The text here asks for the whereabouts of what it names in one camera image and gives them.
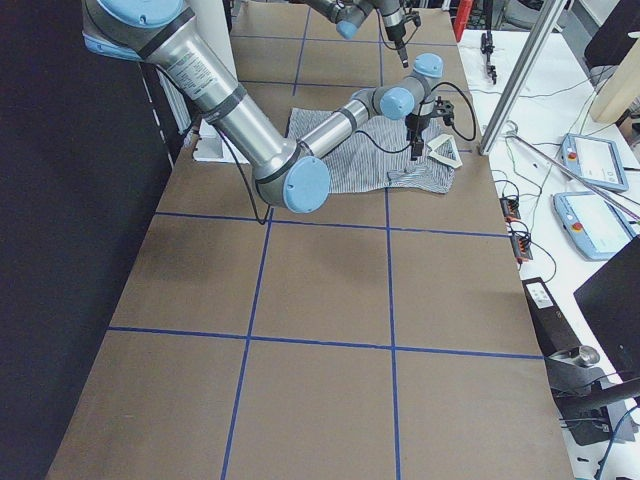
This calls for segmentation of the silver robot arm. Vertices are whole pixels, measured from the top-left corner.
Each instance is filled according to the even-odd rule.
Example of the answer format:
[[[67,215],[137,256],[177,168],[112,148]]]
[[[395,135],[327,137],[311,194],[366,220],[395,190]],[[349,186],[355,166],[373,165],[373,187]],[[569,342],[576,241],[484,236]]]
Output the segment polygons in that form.
[[[443,62],[422,54],[409,62],[408,22],[421,23],[402,1],[312,1],[310,7],[351,38],[372,11],[381,15],[388,39],[404,67],[411,68],[391,86],[360,90],[343,107],[299,140],[284,138],[235,75],[206,44],[196,14],[186,1],[85,1],[83,36],[88,50],[103,56],[150,63],[201,110],[204,120],[249,161],[254,189],[272,206],[295,213],[320,208],[330,191],[323,157],[376,116],[401,120],[411,157],[424,147],[423,131],[432,119],[453,123],[453,106],[436,96]]]
[[[352,39],[368,17],[375,12],[381,35],[387,49],[397,53],[404,68],[409,67],[407,45],[421,26],[420,14],[410,1],[398,0],[305,0],[311,9],[336,26],[345,39]]]

